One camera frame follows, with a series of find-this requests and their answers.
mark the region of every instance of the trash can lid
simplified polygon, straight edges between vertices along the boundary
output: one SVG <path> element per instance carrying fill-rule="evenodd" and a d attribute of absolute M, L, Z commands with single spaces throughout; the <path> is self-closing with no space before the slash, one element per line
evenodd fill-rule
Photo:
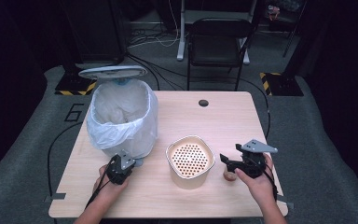
<path fill-rule="evenodd" d="M 147 74 L 147 70 L 139 65 L 126 66 L 105 66 L 98 68 L 91 68 L 83 70 L 79 73 L 81 77 L 89 79 L 98 78 L 124 78 L 124 77 L 139 77 Z"/>

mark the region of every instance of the wooden table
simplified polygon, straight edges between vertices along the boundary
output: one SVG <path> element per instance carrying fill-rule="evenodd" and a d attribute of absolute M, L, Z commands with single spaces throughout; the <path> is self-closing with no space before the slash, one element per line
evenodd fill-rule
<path fill-rule="evenodd" d="M 237 143 L 251 139 L 266 143 L 252 96 L 243 91 L 156 91 L 156 96 L 158 140 L 143 166 L 133 169 L 130 184 L 106 217 L 262 217 L 246 185 L 239 179 L 224 179 L 225 164 L 219 159 L 222 153 L 240 161 Z M 200 106 L 199 100 L 207 100 L 208 106 Z M 216 162 L 201 187 L 180 189 L 170 177 L 165 150 L 172 142 L 191 134 L 209 145 Z M 66 194 L 65 198 L 53 200 L 49 214 L 78 217 L 90 198 L 98 169 L 109 160 L 90 144 L 83 123 L 57 189 L 57 193 Z M 282 194 L 276 173 L 275 181 Z M 278 205 L 287 215 L 287 206 L 280 202 Z"/>

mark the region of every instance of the trash can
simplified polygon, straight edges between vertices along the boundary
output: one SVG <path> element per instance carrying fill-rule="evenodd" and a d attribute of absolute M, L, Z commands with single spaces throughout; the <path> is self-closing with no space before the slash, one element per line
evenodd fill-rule
<path fill-rule="evenodd" d="M 134 159 L 147 156 L 158 138 L 158 99 L 134 77 L 141 66 L 106 66 L 83 70 L 81 77 L 97 79 L 87 117 L 91 144 L 113 157 L 125 150 Z"/>

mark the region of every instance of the strainer basket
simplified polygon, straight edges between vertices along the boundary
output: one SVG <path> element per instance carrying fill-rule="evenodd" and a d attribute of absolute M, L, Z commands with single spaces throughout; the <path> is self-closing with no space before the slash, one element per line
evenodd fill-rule
<path fill-rule="evenodd" d="M 198 136 L 190 135 L 166 150 L 172 181 L 182 189 L 199 188 L 214 165 L 214 154 Z"/>

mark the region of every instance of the cord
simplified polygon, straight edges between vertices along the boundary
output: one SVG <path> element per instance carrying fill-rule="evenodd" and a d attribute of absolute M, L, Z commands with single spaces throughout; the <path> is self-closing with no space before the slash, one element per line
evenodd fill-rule
<path fill-rule="evenodd" d="M 78 122 L 76 124 L 73 124 L 69 127 L 67 127 L 66 129 L 64 129 L 62 132 L 60 132 L 55 138 L 54 140 L 52 141 L 52 143 L 50 144 L 50 147 L 48 148 L 48 193 L 50 195 L 50 197 L 52 198 L 53 197 L 53 190 L 52 190 L 52 187 L 51 187 L 51 174 L 50 174 L 50 154 L 51 154 L 51 150 L 54 146 L 54 143 L 57 141 L 57 139 L 63 135 L 66 131 L 70 130 L 71 128 L 79 125 L 79 124 L 82 124 L 83 122 Z"/>
<path fill-rule="evenodd" d="M 269 182 L 271 182 L 272 194 L 274 195 L 274 199 L 275 199 L 275 202 L 276 202 L 277 198 L 278 198 L 278 189 L 277 189 L 277 186 L 275 185 L 274 174 L 271 171 L 271 176 L 269 176 L 269 174 L 267 174 L 266 170 L 264 170 L 263 173 L 266 175 L 266 177 L 268 178 Z"/>
<path fill-rule="evenodd" d="M 170 11 L 171 11 L 171 15 L 172 15 L 173 22 L 174 22 L 174 24 L 175 24 L 175 29 L 176 29 L 176 37 L 175 37 L 175 39 L 172 39 L 172 40 L 160 40 L 162 37 L 165 37 L 165 36 L 166 36 L 166 35 L 162 35 L 162 34 L 164 34 L 165 32 L 162 32 L 162 28 L 161 28 L 161 26 L 160 26 L 160 29 L 161 29 L 160 35 L 162 35 L 162 36 L 160 36 L 160 35 L 145 35 L 146 38 L 144 38 L 144 37 L 138 38 L 138 39 L 148 39 L 148 37 L 151 37 L 151 38 L 153 38 L 153 39 L 156 39 L 157 41 L 149 41 L 149 42 L 144 42 L 144 43 L 139 43 L 139 44 L 133 44 L 133 45 L 131 45 L 131 46 L 128 46 L 129 49 L 130 49 L 130 48 L 134 48 L 134 47 L 138 47 L 138 46 L 141 46 L 141 45 L 153 44 L 153 43 L 159 43 L 160 45 L 162 45 L 162 46 L 164 46 L 164 47 L 167 48 L 167 47 L 172 46 L 176 41 L 179 40 L 179 38 L 178 38 L 178 37 L 179 37 L 178 24 L 177 24 L 177 22 L 176 22 L 176 18 L 175 18 L 174 15 L 173 15 L 171 0 L 169 0 L 169 5 L 170 5 Z M 172 42 L 172 43 L 169 44 L 169 45 L 164 45 L 163 43 L 165 43 L 165 42 Z"/>
<path fill-rule="evenodd" d="M 110 180 L 102 185 L 104 177 L 106 176 L 107 168 L 110 166 L 110 164 L 112 164 L 113 158 L 114 157 L 112 157 L 112 159 L 110 159 L 110 161 L 107 163 L 107 165 L 106 165 L 106 167 L 105 167 L 105 169 L 103 171 L 103 176 L 101 176 L 100 183 L 98 184 L 98 187 L 94 190 L 94 192 L 92 192 L 92 195 L 91 195 L 91 197 L 89 198 L 89 201 L 86 204 L 86 208 L 90 205 L 90 203 L 92 203 L 94 201 L 94 199 L 100 193 L 101 189 L 103 189 L 109 183 Z"/>
<path fill-rule="evenodd" d="M 127 56 L 128 56 L 130 59 L 133 59 L 133 60 L 136 61 L 137 63 L 141 64 L 142 66 L 146 67 L 146 68 L 153 74 L 153 76 L 155 77 L 155 79 L 156 79 L 157 82 L 158 82 L 158 78 L 157 78 L 156 74 L 158 74 L 164 81 L 166 81 L 174 90 L 176 90 L 176 88 L 175 88 L 174 86 L 176 86 L 176 87 L 178 87 L 178 88 L 184 90 L 183 87 L 179 86 L 178 84 L 176 84 L 176 83 L 174 83 L 174 82 L 168 80 L 166 77 L 164 77 L 164 76 L 159 72 L 159 70 L 158 70 L 156 67 L 161 68 L 161 69 L 163 69 L 163 70 L 165 70 L 165 71 L 172 72 L 172 73 L 174 73 L 174 74 L 176 74 L 176 75 L 179 75 L 179 76 L 185 77 L 185 75 L 182 75 L 182 74 L 179 74 L 179 73 L 175 73 L 175 72 L 173 72 L 173 71 L 171 71 L 171 70 L 165 69 L 165 68 L 163 68 L 163 67 L 161 67 L 161 66 L 158 66 L 158 65 L 156 65 L 156 64 L 154 64 L 154 63 L 151 63 L 151 62 L 149 62 L 149 61 L 147 61 L 147 60 L 141 59 L 141 58 L 139 58 L 139 57 L 137 57 L 137 56 L 135 56 L 135 55 L 132 55 L 132 54 L 130 54 L 130 53 L 127 53 Z"/>
<path fill-rule="evenodd" d="M 133 61 L 137 62 L 138 64 L 142 65 L 143 67 L 147 68 L 147 70 L 150 71 L 150 73 L 151 73 L 151 74 L 153 75 L 153 77 L 156 79 L 157 89 L 158 89 L 158 91 L 159 91 L 159 82 L 158 82 L 158 78 L 157 78 L 156 74 L 155 74 L 148 66 L 146 66 L 144 63 L 140 62 L 140 60 L 138 60 L 137 58 L 132 57 L 131 54 L 127 53 L 127 56 L 128 56 L 130 59 L 132 59 Z"/>
<path fill-rule="evenodd" d="M 268 126 L 267 126 L 267 131 L 266 131 L 266 134 L 265 134 L 265 137 L 266 137 L 266 140 L 267 140 L 267 138 L 269 138 L 269 128 L 270 128 L 270 124 L 271 124 L 271 115 L 270 115 L 270 113 L 269 113 L 269 100 L 267 99 L 266 94 L 264 94 L 264 92 L 263 92 L 260 88 L 258 88 L 254 83 L 252 83 L 252 82 L 250 82 L 250 81 L 247 81 L 247 80 L 245 80 L 245 79 L 242 79 L 242 78 L 241 78 L 241 81 L 244 81 L 244 82 L 246 82 L 246 83 L 249 83 L 249 84 L 251 84 L 252 86 L 254 86 L 255 88 L 257 88 L 257 89 L 261 92 L 261 94 L 263 95 L 263 97 L 264 97 L 264 100 L 265 100 L 265 102 L 266 102 L 267 115 L 268 115 Z"/>
<path fill-rule="evenodd" d="M 168 42 L 168 41 L 172 41 L 172 40 L 164 40 L 161 41 L 159 40 L 162 37 L 167 36 L 168 34 L 166 33 L 166 31 L 162 31 L 162 29 L 156 33 L 156 34 L 152 34 L 152 35 L 146 35 L 145 34 L 146 29 L 136 29 L 132 31 L 132 35 L 133 38 L 129 41 L 130 45 L 128 46 L 128 48 L 133 48 L 133 47 L 137 47 L 137 46 L 141 46 L 143 44 L 150 44 L 150 43 L 158 43 L 158 42 Z M 150 42 L 145 42 L 148 39 L 157 39 L 159 41 L 150 41 Z"/>

